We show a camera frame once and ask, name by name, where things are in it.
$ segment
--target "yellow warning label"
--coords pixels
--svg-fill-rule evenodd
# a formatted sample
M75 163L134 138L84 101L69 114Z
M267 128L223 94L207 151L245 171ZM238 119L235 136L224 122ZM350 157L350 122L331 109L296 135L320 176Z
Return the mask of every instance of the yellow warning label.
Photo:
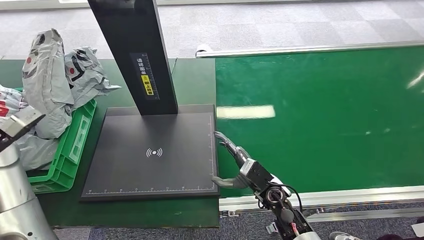
M141 75L141 81L143 82L144 89L146 89L147 95L154 95L152 85L150 84L149 76Z

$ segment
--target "wireless charging symbol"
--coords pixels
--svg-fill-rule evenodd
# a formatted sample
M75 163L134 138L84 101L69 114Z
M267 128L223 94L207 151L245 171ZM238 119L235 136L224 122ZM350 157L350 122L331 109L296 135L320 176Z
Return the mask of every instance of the wireless charging symbol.
M158 156L161 157L164 151L162 151L162 148L159 148L157 150L152 150L151 148L147 149L146 156L150 158L151 156Z

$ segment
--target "robotic arm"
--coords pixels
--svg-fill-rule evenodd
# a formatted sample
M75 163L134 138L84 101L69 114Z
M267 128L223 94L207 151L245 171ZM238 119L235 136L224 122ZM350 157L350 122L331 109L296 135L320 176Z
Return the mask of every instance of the robotic arm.
M0 239L57 240L13 144L44 117L31 106L0 127Z
M253 160L241 146L236 146L221 132L215 131L215 137L227 148L240 168L234 178L222 179L212 177L212 181L223 188L250 188L262 204L260 208L271 210L276 220L267 227L269 233L279 233L283 240L321 240L302 214L302 203L299 194L289 185L283 184L277 177L269 173L259 162ZM287 199L293 190L299 198L300 211L294 209Z

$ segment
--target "red wire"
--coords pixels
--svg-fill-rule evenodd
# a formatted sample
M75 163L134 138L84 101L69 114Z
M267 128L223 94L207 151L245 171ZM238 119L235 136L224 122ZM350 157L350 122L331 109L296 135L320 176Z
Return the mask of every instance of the red wire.
M291 229L293 229L294 234L295 234L296 236L299 236L299 231L298 231L298 229L296 228L296 223L292 222L292 223L290 223L290 225L291 225Z

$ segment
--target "black platform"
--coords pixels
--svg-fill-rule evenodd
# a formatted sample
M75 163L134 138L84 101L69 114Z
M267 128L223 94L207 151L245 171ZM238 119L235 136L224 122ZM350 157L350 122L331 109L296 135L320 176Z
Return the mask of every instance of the black platform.
M81 200L218 196L214 130L213 105L144 116L108 108Z

